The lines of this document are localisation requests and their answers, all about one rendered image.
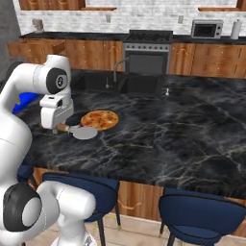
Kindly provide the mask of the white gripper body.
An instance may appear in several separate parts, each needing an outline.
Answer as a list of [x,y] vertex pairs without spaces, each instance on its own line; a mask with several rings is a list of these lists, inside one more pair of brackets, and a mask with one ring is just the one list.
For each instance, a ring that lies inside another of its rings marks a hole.
[[74,113],[73,105],[41,109],[41,125],[44,129],[54,129]]

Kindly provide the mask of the grey jar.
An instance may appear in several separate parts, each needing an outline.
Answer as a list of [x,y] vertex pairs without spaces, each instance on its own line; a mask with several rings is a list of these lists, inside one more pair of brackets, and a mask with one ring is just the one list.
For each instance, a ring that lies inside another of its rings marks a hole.
[[33,19],[32,20],[36,33],[43,33],[44,32],[44,28],[43,28],[43,23],[41,19]]

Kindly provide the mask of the round pizza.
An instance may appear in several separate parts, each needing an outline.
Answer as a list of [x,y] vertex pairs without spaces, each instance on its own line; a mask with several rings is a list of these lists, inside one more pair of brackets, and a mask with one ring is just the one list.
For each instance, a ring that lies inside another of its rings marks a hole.
[[81,118],[81,125],[94,127],[97,131],[113,128],[118,123],[118,116],[113,111],[90,111]]

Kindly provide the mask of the grey sink tap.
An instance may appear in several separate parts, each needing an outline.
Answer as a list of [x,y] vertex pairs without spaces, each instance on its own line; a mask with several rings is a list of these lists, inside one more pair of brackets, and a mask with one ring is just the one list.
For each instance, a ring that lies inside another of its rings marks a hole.
[[124,58],[120,61],[117,61],[113,67],[113,81],[116,83],[117,82],[117,75],[116,75],[116,72],[117,72],[117,67],[119,64],[123,63],[123,62],[127,62],[128,60],[130,59],[130,57],[127,57],[127,58]]

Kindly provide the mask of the black sink basin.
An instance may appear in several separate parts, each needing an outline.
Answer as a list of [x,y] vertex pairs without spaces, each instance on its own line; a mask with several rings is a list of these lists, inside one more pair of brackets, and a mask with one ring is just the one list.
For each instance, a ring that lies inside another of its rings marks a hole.
[[134,96],[160,96],[163,79],[154,76],[129,75],[118,82],[118,92]]

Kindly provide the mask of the steel oven with hob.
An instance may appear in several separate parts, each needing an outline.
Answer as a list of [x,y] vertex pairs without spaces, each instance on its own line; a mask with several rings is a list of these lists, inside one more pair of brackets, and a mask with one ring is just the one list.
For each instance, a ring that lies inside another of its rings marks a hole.
[[123,40],[125,69],[130,73],[165,75],[169,69],[172,31],[131,30]]

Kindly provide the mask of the wooden base cupboard run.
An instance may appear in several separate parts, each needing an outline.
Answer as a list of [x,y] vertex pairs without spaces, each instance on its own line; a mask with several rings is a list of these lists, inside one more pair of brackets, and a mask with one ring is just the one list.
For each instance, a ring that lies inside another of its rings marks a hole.
[[[56,39],[65,42],[58,55],[69,58],[72,68],[113,71],[116,62],[123,58],[123,43],[115,40]],[[46,57],[25,57],[28,62],[44,63]]]
[[173,43],[169,73],[246,79],[246,45]]

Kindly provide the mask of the open wooden drawer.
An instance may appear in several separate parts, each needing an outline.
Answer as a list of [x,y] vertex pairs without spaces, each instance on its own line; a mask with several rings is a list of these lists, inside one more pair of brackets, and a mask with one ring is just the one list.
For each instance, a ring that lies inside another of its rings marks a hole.
[[24,39],[8,42],[7,47],[11,56],[41,58],[49,54],[58,55],[65,49],[65,42],[55,39]]

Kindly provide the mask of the grey microwave oven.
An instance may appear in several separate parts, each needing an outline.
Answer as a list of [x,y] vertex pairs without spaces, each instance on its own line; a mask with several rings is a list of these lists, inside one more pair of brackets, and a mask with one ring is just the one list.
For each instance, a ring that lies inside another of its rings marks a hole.
[[221,19],[194,19],[191,36],[194,38],[219,39],[222,35],[224,21]]

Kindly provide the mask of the wooden island cupboard front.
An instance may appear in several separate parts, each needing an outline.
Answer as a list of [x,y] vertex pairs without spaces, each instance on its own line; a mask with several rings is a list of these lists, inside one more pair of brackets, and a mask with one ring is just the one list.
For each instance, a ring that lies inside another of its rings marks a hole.
[[[49,170],[46,168],[35,167],[34,175],[39,185],[41,183],[42,174],[46,172],[64,173],[58,170]],[[139,217],[144,219],[150,219],[160,222],[159,214],[159,198],[163,193],[163,187],[148,185],[148,184],[137,184],[131,182],[120,181],[120,188],[118,192],[118,199],[127,206],[133,206],[137,202],[142,202],[142,205],[134,210],[123,209],[119,205],[120,214],[130,215],[132,217]],[[246,200],[233,199],[225,197],[227,200],[238,202],[239,204],[246,206]],[[233,235],[246,237],[246,218],[239,225]]]

